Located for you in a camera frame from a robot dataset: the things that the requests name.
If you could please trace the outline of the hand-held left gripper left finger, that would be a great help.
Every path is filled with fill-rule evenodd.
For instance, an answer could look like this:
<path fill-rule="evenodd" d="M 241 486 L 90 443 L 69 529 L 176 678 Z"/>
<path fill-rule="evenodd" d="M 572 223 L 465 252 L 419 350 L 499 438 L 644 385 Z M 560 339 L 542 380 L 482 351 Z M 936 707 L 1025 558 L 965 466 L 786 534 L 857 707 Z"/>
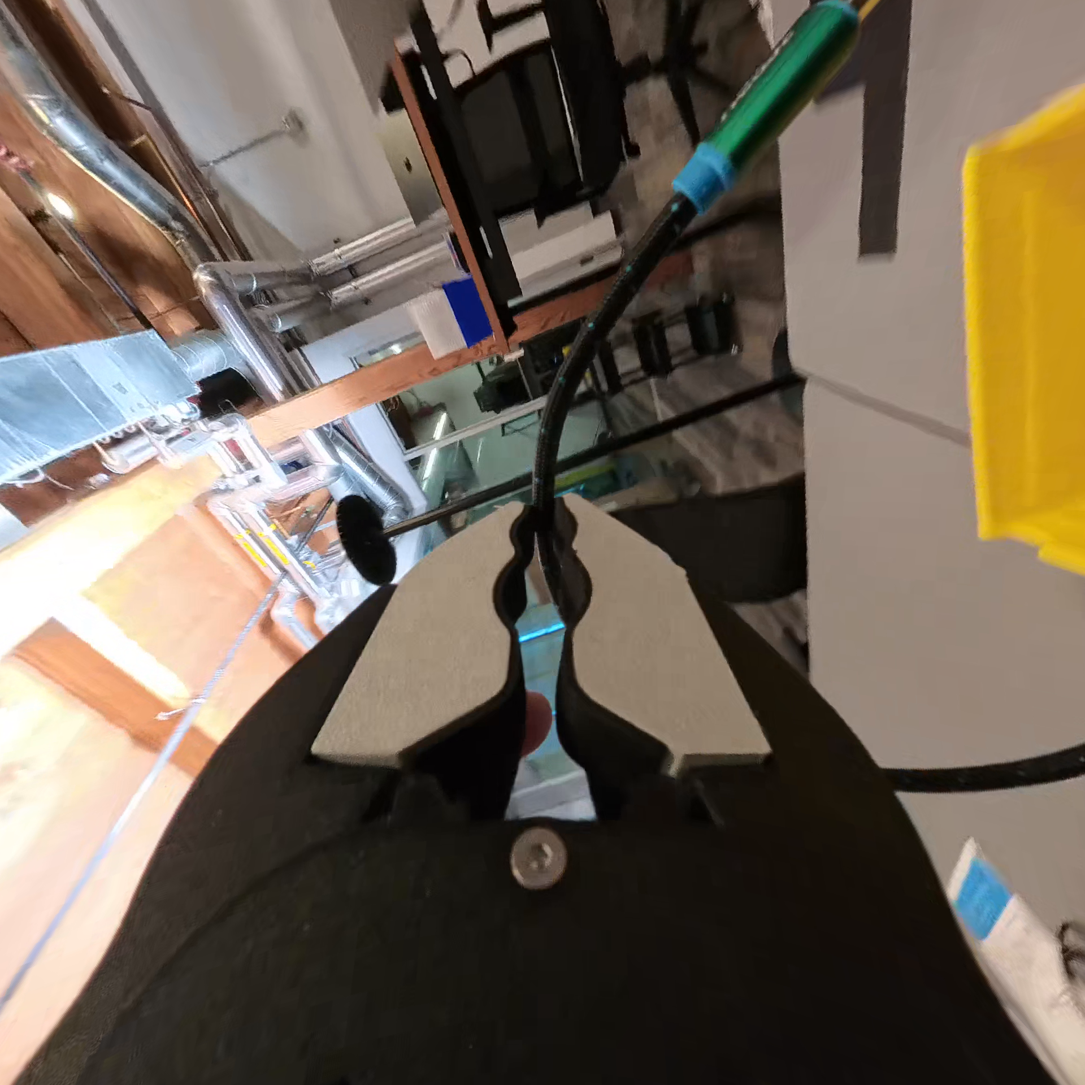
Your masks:
<path fill-rule="evenodd" d="M 534 515 L 511 501 L 396 586 L 311 755 L 432 778 L 472 818 L 505 818 L 529 733 L 517 622 Z"/>

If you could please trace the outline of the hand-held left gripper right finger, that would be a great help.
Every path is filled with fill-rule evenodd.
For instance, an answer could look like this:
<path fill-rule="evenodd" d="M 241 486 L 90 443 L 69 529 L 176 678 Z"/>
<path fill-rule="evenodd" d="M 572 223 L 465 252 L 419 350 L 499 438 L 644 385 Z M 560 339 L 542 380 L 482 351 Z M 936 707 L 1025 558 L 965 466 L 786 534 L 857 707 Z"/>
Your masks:
<path fill-rule="evenodd" d="M 578 496 L 557 499 L 541 557 L 564 623 L 555 724 L 600 821 L 680 799 L 703 770 L 772 748 L 690 585 L 658 546 Z"/>

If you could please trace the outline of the black pole stand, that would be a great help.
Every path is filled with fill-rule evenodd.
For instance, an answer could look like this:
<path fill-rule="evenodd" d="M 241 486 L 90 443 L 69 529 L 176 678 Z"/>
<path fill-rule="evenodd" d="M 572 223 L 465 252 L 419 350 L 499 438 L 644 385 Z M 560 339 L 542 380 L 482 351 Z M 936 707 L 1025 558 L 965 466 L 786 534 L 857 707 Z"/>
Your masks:
<path fill-rule="evenodd" d="M 728 414 L 745 406 L 779 396 L 784 392 L 803 389 L 807 379 L 801 373 L 785 373 L 763 384 L 745 388 L 708 404 L 699 406 L 682 414 L 671 415 L 650 426 L 640 427 L 626 436 L 607 440 L 589 449 L 558 460 L 554 473 L 565 473 L 582 469 L 607 456 L 628 449 L 662 440 L 686 427 L 696 426 L 721 414 Z M 375 508 L 361 496 L 349 496 L 340 501 L 335 510 L 335 525 L 347 559 L 368 581 L 378 586 L 390 585 L 394 577 L 392 563 L 396 552 L 393 539 L 421 530 L 448 517 L 471 512 L 499 500 L 512 498 L 529 489 L 532 475 L 525 472 L 508 482 L 469 494 L 467 498 L 449 502 L 439 508 L 427 511 L 414 518 L 391 527 L 384 527 Z"/>

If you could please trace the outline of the white packet blue label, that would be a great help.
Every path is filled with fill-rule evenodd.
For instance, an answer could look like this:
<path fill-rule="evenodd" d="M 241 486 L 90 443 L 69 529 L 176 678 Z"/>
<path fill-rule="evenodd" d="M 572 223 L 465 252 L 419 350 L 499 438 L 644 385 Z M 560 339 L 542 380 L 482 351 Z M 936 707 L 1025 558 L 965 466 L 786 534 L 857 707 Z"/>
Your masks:
<path fill-rule="evenodd" d="M 969 837 L 946 894 L 994 989 L 1057 1083 L 1084 1082 L 1083 923 L 1049 928 Z"/>

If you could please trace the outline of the yellow plastic bin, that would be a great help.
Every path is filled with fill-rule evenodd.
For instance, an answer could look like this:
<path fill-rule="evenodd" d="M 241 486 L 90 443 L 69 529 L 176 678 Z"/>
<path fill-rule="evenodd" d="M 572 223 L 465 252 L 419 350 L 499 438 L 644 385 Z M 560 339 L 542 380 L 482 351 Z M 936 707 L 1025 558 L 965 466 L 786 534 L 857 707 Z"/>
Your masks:
<path fill-rule="evenodd" d="M 979 536 L 1083 576 L 1083 86 L 971 147 L 962 198 Z"/>

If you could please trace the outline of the silver air duct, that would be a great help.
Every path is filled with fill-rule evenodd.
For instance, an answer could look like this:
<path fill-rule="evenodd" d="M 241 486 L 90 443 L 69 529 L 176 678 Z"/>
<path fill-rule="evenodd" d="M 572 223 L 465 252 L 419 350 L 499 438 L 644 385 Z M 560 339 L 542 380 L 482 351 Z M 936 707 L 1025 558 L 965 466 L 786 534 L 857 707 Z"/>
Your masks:
<path fill-rule="evenodd" d="M 197 396 L 156 332 L 1 358 L 1 484 Z"/>

